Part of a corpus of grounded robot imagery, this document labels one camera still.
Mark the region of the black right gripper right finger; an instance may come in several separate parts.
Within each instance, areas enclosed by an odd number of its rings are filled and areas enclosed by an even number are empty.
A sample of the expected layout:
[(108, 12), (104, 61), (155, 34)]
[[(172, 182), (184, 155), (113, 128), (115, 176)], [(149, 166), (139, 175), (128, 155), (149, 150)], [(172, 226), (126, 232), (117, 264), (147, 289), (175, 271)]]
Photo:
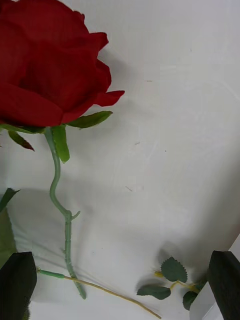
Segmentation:
[(230, 251), (213, 251), (207, 280), (225, 320), (240, 320), (240, 262)]

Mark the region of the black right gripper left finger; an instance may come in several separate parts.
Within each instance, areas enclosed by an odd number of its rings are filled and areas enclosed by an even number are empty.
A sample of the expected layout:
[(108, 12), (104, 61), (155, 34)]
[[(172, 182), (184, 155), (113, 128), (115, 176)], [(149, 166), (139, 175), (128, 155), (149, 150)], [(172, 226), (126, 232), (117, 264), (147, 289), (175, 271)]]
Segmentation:
[(33, 254), (13, 253), (0, 269), (0, 318), (27, 320), (29, 304), (37, 284)]

